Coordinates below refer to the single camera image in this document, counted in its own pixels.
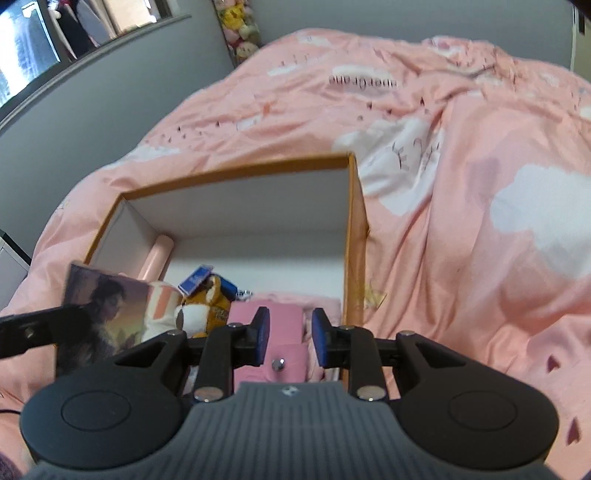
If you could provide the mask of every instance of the purple fabric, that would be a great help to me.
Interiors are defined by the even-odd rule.
[[[0,453],[0,480],[18,480],[22,473],[5,455]]]

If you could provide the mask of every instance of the blue tag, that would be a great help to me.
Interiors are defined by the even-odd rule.
[[[211,265],[201,265],[197,270],[191,273],[186,280],[183,280],[178,285],[178,289],[183,292],[186,297],[190,297],[199,288],[199,285],[208,278],[212,270],[213,267]]]

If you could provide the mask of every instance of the open cardboard box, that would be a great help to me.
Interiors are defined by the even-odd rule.
[[[161,279],[199,265],[253,292],[341,299],[361,325],[368,224],[352,154],[229,167],[121,194],[85,263],[137,277],[156,237],[174,239]]]

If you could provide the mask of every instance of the bed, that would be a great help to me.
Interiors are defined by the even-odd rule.
[[[365,326],[414,330],[542,390],[560,414],[547,462],[579,479],[591,465],[590,119],[590,84],[486,42],[298,31],[80,182],[2,314],[60,303],[69,262],[120,192],[353,151],[370,226]],[[53,379],[53,355],[2,362],[3,408]],[[15,419],[0,419],[0,444],[26,468]]]

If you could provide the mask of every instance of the stuffed toy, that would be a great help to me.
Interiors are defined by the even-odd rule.
[[[252,57],[257,51],[258,47],[249,41],[243,41],[236,48],[236,60],[238,63],[242,63],[246,59]]]
[[[207,336],[214,328],[223,327],[228,321],[230,300],[222,293],[222,282],[217,275],[210,275],[200,288],[183,305],[177,308],[178,322],[188,338]]]
[[[261,33],[247,0],[213,0],[234,64],[250,58],[261,45]]]

